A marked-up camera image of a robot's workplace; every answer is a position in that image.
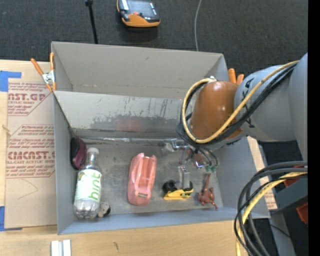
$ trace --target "purple object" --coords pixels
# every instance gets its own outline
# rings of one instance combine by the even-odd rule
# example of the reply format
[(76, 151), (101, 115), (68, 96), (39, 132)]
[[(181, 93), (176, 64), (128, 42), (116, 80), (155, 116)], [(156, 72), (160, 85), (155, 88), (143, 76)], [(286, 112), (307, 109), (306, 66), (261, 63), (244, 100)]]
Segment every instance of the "purple object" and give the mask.
[(79, 170), (84, 164), (87, 155), (87, 147), (82, 139), (73, 137), (70, 141), (70, 162), (74, 169)]

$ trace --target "gray cardboard box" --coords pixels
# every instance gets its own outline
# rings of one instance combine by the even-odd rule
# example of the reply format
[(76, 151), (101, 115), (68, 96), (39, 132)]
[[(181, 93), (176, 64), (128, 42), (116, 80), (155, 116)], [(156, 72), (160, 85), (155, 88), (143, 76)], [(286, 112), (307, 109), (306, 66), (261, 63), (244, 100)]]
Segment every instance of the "gray cardboard box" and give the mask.
[[(51, 46), (57, 82), (53, 112), (58, 234), (234, 220), (238, 196), (257, 172), (246, 137), (214, 151), (219, 166), (209, 186), (218, 210), (197, 200), (207, 173), (191, 163), (186, 164), (194, 187), (191, 198), (164, 200), (162, 191), (166, 181), (179, 179), (182, 152), (164, 148), (170, 140), (181, 141), (175, 128), (183, 98), (205, 77), (229, 80), (222, 54), (65, 42)], [(70, 128), (87, 147), (100, 151), (101, 200), (111, 206), (107, 217), (78, 220), (73, 214), (77, 172), (69, 161)], [(147, 206), (127, 200), (130, 161), (140, 152), (157, 157)], [(269, 216), (264, 199), (253, 213), (256, 218)]]

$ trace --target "black cable stand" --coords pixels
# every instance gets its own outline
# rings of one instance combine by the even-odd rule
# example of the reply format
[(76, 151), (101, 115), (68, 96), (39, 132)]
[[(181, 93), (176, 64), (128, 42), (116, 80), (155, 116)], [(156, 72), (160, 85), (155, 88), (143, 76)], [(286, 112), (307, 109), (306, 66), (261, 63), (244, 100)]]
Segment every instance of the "black cable stand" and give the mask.
[(94, 43), (98, 44), (98, 37), (97, 37), (97, 31), (96, 31), (96, 25), (95, 25), (95, 18), (94, 18), (94, 12), (92, 11), (92, 5), (94, 3), (94, 0), (85, 0), (85, 6), (89, 8), (90, 13), (90, 20), (92, 25), (92, 31), (93, 31), (93, 37), (94, 37)]

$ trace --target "orange device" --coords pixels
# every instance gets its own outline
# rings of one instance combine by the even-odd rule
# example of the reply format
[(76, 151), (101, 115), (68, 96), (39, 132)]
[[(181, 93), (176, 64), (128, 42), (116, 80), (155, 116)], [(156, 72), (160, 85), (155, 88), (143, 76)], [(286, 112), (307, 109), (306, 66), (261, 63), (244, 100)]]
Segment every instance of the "orange device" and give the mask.
[(116, 9), (128, 27), (150, 28), (160, 24), (159, 13), (151, 0), (117, 0)]

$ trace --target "black carpet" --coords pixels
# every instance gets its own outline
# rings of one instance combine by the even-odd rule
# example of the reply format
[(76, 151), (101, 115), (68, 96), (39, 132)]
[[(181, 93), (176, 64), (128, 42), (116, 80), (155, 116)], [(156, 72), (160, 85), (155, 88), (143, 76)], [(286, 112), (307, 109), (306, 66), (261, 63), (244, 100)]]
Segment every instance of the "black carpet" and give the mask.
[[(98, 43), (222, 53), (227, 67), (245, 76), (299, 60), (308, 52), (308, 0), (154, 2), (161, 24), (139, 30), (124, 26), (116, 0), (94, 1)], [(52, 41), (94, 44), (85, 1), (0, 0), (1, 59), (48, 61)], [(295, 141), (262, 143), (262, 147), (268, 164), (301, 159)], [(308, 227), (295, 210), (286, 214), (286, 222), (296, 255), (308, 255)]]

